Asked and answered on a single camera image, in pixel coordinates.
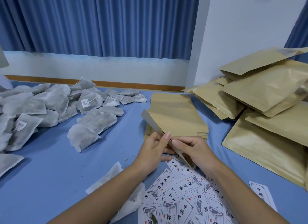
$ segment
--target blue tablecloth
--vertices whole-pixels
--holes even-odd
[[[14,86],[34,83],[12,82]],[[141,91],[147,103],[120,105],[124,115],[117,124],[101,134],[94,144],[78,153],[70,145],[67,132],[77,118],[52,128],[41,128],[27,144],[14,154],[26,157],[0,178],[0,223],[46,223],[85,197],[86,189],[104,176],[119,161],[122,168],[130,165],[143,143],[145,121],[143,109],[150,107],[153,92]],[[221,145],[234,124],[222,121],[192,97],[196,109],[209,126],[207,143],[215,154],[244,182],[253,181],[268,186],[278,212],[291,223],[308,223],[308,193],[301,187],[264,169]],[[146,189],[167,167],[159,167],[144,181]],[[137,211],[117,223],[137,223]]]

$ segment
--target person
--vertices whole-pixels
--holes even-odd
[[[219,160],[203,138],[170,137],[169,132],[164,136],[151,134],[129,167],[48,223],[108,223],[160,161],[171,160],[171,157],[163,155],[174,153],[167,147],[170,139],[174,147],[189,155],[202,172],[219,183],[239,223],[288,223]]]

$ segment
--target forearm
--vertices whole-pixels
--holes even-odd
[[[288,223],[224,163],[217,163],[213,175],[239,223]]]
[[[144,172],[132,164],[100,188],[52,219],[49,224],[107,223],[145,178]]]

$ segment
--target brown baseboard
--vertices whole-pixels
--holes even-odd
[[[36,83],[52,83],[52,84],[75,84],[78,80],[74,79],[60,79],[60,78],[47,78],[47,77],[34,77],[34,76],[21,76],[21,75],[5,75],[9,80],[36,82]],[[149,89],[180,92],[185,87],[171,86],[171,85],[156,85],[156,84],[135,84],[135,83],[121,83],[121,82],[108,82],[108,81],[95,81],[97,86],[101,87],[114,87],[114,88],[133,88],[133,89]]]

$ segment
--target left arm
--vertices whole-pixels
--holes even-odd
[[[138,156],[129,167],[48,224],[107,223],[136,187],[158,167],[161,160],[171,160],[168,156],[162,156],[162,153],[174,153],[172,149],[166,148],[169,139],[170,133],[163,137],[153,133],[144,141]]]

